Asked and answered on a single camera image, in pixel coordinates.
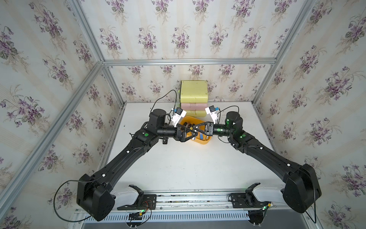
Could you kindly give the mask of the yellow storage tray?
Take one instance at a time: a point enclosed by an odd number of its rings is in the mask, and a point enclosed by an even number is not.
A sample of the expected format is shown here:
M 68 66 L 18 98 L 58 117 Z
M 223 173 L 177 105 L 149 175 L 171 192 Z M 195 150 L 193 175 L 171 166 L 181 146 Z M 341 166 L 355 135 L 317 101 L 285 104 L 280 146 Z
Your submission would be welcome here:
M 185 116 L 181 121 L 180 124 L 184 125 L 185 127 L 189 127 L 191 130 L 194 130 L 195 127 L 193 125 L 198 125 L 204 123 L 203 120 L 192 117 L 192 116 Z M 211 136 L 207 136 L 199 131 L 197 131 L 197 136 L 191 139 L 193 142 L 199 143 L 201 145 L 206 145 L 211 140 Z

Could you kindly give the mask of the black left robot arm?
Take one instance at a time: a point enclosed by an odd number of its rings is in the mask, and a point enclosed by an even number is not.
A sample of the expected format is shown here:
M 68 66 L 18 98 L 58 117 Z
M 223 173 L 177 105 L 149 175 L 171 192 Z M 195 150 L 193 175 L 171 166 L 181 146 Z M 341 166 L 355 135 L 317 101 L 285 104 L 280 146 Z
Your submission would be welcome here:
M 173 138 L 186 142 L 198 135 L 196 127 L 187 128 L 175 123 L 165 123 L 167 113 L 155 109 L 149 114 L 149 121 L 135 132 L 128 145 L 107 165 L 92 174 L 84 174 L 78 180 L 77 204 L 95 220 L 101 221 L 113 209 L 115 197 L 111 191 L 122 175 L 140 157 L 147 153 L 161 138 Z

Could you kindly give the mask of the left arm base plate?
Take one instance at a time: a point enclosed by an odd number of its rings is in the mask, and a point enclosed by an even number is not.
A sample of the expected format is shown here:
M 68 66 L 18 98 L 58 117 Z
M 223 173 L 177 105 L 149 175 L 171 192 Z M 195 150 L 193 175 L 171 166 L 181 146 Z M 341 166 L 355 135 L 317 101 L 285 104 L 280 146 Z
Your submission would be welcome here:
M 142 189 L 135 185 L 129 185 L 115 195 L 115 207 L 117 210 L 155 210 L 156 208 L 157 195 L 145 194 Z

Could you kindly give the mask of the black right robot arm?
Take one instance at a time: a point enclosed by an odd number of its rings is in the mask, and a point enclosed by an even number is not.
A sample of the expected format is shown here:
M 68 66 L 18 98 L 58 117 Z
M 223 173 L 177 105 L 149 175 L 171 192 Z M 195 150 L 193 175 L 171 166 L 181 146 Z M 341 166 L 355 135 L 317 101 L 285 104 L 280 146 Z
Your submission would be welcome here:
M 322 191 L 314 168 L 309 164 L 295 163 L 266 147 L 243 129 L 243 119 L 238 112 L 228 112 L 223 124 L 204 122 L 192 125 L 192 128 L 207 136 L 226 136 L 235 150 L 260 162 L 284 183 L 279 188 L 252 185 L 248 192 L 255 200 L 284 203 L 298 213 L 316 207 Z

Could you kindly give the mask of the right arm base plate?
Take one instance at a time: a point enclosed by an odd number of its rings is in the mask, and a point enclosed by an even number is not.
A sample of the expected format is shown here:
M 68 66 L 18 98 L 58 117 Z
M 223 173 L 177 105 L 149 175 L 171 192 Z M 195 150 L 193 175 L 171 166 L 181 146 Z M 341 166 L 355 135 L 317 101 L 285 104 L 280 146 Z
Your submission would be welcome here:
M 259 201 L 254 196 L 254 188 L 259 186 L 261 183 L 254 183 L 243 193 L 232 193 L 228 196 L 228 201 L 232 203 L 234 209 L 244 208 L 260 208 L 266 209 L 270 202 Z

